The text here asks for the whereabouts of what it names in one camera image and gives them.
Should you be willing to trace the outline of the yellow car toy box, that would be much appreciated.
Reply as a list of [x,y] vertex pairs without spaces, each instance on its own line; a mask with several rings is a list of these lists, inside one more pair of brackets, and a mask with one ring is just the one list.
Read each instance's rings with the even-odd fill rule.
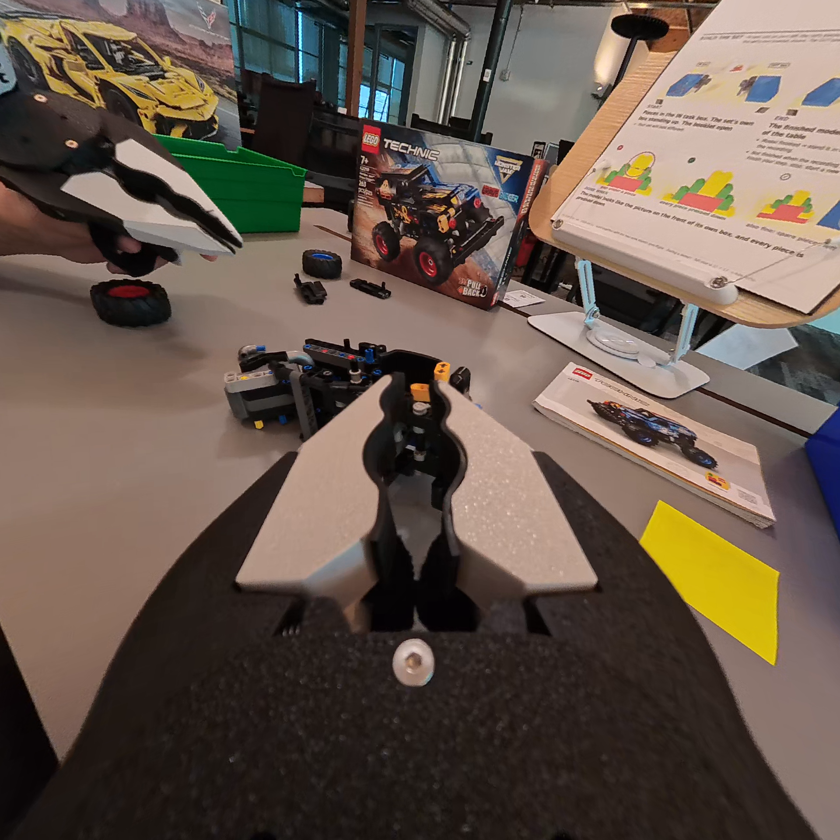
[[228,8],[210,1],[2,1],[18,85],[149,133],[241,144]]

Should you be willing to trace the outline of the white instruction booklet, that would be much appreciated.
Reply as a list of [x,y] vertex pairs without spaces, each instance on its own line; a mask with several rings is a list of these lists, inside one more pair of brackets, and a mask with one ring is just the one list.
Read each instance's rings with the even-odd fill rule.
[[569,363],[533,400],[542,415],[758,528],[776,523],[760,455],[743,442]]

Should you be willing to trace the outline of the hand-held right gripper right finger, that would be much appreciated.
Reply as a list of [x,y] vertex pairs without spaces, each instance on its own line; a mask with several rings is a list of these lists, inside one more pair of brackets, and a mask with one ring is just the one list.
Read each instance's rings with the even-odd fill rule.
[[441,430],[455,444],[443,514],[455,585],[483,613],[498,602],[593,592],[597,575],[537,453],[444,381]]

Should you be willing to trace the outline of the monster truck toy box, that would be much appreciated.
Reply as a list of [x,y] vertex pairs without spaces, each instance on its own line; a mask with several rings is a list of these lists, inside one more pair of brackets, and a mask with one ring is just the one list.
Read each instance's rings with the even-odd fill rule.
[[501,304],[548,162],[360,123],[351,258],[480,310]]

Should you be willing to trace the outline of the instruction sheet on stand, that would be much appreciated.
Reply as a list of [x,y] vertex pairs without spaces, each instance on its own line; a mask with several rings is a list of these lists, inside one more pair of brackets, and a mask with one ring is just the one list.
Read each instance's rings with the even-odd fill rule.
[[553,225],[553,215],[584,177],[591,173],[596,160],[614,142],[618,131],[630,119],[639,103],[677,55],[676,51],[651,52],[634,73],[629,74],[616,86],[570,152],[553,171],[548,184],[534,199],[528,219],[533,233],[544,244],[571,256],[588,259],[646,287],[745,326],[759,329],[789,328],[830,316],[839,308],[838,290],[810,314],[768,301],[749,290],[741,290],[737,298],[723,304],[701,297],[694,291],[675,287],[664,279],[635,270],[623,255],[609,258],[597,255],[590,245],[572,244],[569,236],[561,228]]

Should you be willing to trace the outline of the black lego wheel red rim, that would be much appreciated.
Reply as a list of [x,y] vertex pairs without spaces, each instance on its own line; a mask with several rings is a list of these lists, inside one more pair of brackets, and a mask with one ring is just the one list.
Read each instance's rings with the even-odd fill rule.
[[99,282],[89,290],[100,320],[115,327],[144,328],[167,322],[172,305],[163,286],[136,278]]

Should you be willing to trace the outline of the printed instruction sheet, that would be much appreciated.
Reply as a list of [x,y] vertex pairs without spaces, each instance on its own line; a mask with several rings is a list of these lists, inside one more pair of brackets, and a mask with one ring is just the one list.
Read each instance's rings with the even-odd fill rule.
[[553,216],[554,236],[716,303],[838,289],[839,7],[720,2]]

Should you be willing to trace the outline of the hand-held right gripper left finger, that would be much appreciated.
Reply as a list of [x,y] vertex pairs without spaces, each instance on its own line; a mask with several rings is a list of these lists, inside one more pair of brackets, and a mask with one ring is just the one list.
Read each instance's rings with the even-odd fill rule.
[[298,450],[237,577],[247,591],[365,603],[404,624],[404,546],[385,479],[403,374],[387,374]]

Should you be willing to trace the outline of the yellow paper sheet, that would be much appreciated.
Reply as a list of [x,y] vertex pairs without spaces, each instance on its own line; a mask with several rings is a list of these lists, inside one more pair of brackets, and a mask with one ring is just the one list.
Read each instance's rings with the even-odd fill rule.
[[777,570],[662,500],[639,542],[689,606],[776,665]]

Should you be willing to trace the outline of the partly built lego truck model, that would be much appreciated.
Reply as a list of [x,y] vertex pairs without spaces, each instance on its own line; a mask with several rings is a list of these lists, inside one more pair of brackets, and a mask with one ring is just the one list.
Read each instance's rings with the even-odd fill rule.
[[226,373],[224,389],[232,414],[262,428],[264,422],[297,420],[308,440],[382,377],[402,375],[404,392],[395,411],[395,456],[388,476],[417,473],[434,479],[434,497],[443,496],[440,474],[443,444],[439,417],[432,408],[431,382],[447,381],[470,398],[471,370],[410,350],[349,339],[330,343],[308,339],[302,350],[268,351],[246,345],[238,350],[238,369]]

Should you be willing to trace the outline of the person's left hand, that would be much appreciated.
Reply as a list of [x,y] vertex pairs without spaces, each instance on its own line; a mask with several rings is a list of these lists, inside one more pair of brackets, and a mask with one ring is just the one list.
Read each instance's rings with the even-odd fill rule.
[[7,256],[57,256],[123,273],[95,246],[87,225],[47,216],[25,196],[1,185],[1,257]]

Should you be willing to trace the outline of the green plastic bin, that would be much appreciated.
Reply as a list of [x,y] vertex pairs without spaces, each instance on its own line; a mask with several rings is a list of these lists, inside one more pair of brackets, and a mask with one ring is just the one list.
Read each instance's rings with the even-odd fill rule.
[[307,171],[212,141],[155,136],[183,165],[240,234],[294,233],[300,228]]

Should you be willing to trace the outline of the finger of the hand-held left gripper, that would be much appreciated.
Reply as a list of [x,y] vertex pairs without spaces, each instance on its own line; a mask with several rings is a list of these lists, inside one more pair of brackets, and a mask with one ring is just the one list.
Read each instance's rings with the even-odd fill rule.
[[145,242],[173,248],[241,248],[240,233],[184,170],[159,144],[122,140],[115,146],[115,169],[135,205],[126,228]]
[[203,256],[235,252],[234,245],[224,244],[197,222],[180,218],[158,203],[131,196],[115,177],[105,172],[72,175],[60,190],[118,218],[131,237],[145,244],[165,246],[179,253],[190,250]]

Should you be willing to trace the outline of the blue plastic bin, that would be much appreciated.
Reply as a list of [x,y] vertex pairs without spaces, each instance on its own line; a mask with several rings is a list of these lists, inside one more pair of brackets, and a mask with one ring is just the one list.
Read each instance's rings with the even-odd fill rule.
[[804,446],[826,508],[839,533],[839,407]]

